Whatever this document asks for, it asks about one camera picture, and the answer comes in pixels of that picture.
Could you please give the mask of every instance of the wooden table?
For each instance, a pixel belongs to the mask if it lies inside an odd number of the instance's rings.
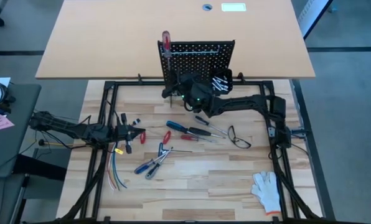
[[[36,78],[161,78],[157,41],[164,30],[172,41],[235,40],[233,74],[314,77],[291,1],[244,1],[246,11],[222,5],[242,2],[66,0]]]
[[[96,121],[103,84],[102,80],[89,81],[81,120],[92,115],[92,121]],[[286,124],[291,128],[298,127],[299,118],[289,81],[275,80],[274,84],[276,94],[286,99]],[[119,177],[128,189],[112,191],[105,173],[98,219],[110,216],[111,220],[271,220],[250,193],[252,175],[273,170],[268,158],[270,149],[264,119],[256,111],[226,112],[211,119],[223,129],[234,125],[236,134],[252,143],[251,148],[239,149],[228,139],[220,140],[218,144],[189,142],[179,139],[180,133],[172,131],[172,139],[166,148],[173,146],[193,153],[170,154],[153,180],[133,173],[142,162],[156,156],[158,144],[168,130],[167,120],[202,128],[192,121],[194,114],[183,109],[182,101],[175,100],[171,108],[169,100],[161,98],[161,91],[162,86],[119,87],[117,112],[125,112],[129,121],[140,118],[139,127],[149,131],[145,144],[141,145],[136,139],[133,153],[117,158]],[[259,94],[259,90],[252,86],[235,86],[230,96],[252,94]],[[301,140],[293,139],[293,143],[304,148]],[[90,154],[89,149],[73,150],[57,217],[68,212],[84,189]],[[321,215],[309,158],[295,147],[288,149],[288,155],[296,190],[312,210]],[[93,199],[91,194],[88,216]]]

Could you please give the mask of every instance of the table leg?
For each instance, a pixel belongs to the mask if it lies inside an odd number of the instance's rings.
[[[13,169],[14,174],[33,174],[53,180],[65,180],[67,170],[37,159],[19,154]]]

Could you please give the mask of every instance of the work glove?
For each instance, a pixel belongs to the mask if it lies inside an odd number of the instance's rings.
[[[252,185],[251,193],[258,197],[259,202],[266,210],[266,215],[281,213],[277,179],[274,172],[266,173],[262,171],[253,174],[253,180],[255,184]]]

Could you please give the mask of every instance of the black eyeglasses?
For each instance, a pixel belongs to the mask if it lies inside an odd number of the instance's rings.
[[[243,140],[243,139],[240,139],[240,138],[237,138],[237,136],[235,135],[235,131],[234,131],[234,126],[230,126],[228,128],[228,138],[230,139],[230,141],[236,146],[236,147],[239,147],[240,149],[248,149],[250,148],[252,145]]]

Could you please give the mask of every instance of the pegboard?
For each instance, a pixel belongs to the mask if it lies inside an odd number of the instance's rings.
[[[195,80],[199,83],[212,81],[212,70],[228,68],[234,50],[235,41],[206,41],[206,42],[171,42],[172,57],[170,58],[171,73],[164,57],[162,42],[158,41],[159,58],[165,86],[176,83],[176,74],[198,72]]]

